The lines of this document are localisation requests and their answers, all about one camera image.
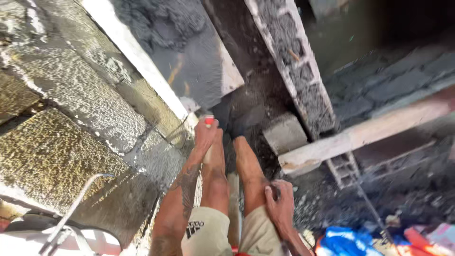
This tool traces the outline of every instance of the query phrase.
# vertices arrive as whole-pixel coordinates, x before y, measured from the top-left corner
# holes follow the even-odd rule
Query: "shorts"
[[[184,256],[232,256],[228,242],[229,218],[222,212],[208,208],[194,208],[182,239]],[[245,218],[239,252],[251,256],[284,256],[280,238],[260,206]]]

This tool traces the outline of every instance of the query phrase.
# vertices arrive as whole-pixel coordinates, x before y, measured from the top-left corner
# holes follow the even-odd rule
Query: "adidas logo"
[[[190,239],[192,235],[196,233],[201,227],[204,226],[204,222],[202,221],[190,221],[187,225],[187,239]]]

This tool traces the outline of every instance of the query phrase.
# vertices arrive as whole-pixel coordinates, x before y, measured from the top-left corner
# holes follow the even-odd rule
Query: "hand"
[[[273,199],[273,192],[270,186],[265,187],[267,199],[267,211],[270,219],[275,224],[281,238],[286,240],[293,230],[292,219],[294,216],[294,196],[292,184],[282,179],[272,182],[277,189],[277,200]]]
[[[203,154],[207,152],[213,143],[213,139],[217,134],[218,120],[214,120],[211,127],[207,127],[204,120],[199,121],[194,128],[195,149],[200,150]]]

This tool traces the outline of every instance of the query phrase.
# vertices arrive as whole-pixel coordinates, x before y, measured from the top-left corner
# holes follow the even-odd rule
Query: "person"
[[[207,127],[200,121],[195,127],[195,147],[155,218],[151,256],[233,255],[227,238],[229,185],[225,176],[223,129],[218,124],[215,120]],[[242,133],[230,135],[245,195],[245,220],[238,255],[286,255],[282,240],[293,256],[311,256],[293,228],[292,185],[283,180],[268,182]],[[199,170],[202,198],[200,207],[193,209]],[[277,190],[276,200],[272,187]]]

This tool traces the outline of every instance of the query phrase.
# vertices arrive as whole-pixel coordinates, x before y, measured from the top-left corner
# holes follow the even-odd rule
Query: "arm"
[[[298,232],[293,228],[294,197],[292,184],[284,180],[276,180],[272,185],[277,189],[277,200],[273,199],[270,186],[265,187],[267,211],[277,231],[293,256],[312,256],[303,244]]]
[[[195,127],[195,146],[182,170],[161,202],[152,231],[150,255],[181,255],[180,241],[193,209],[194,193],[201,162],[212,145],[218,121],[210,128],[204,122]]]

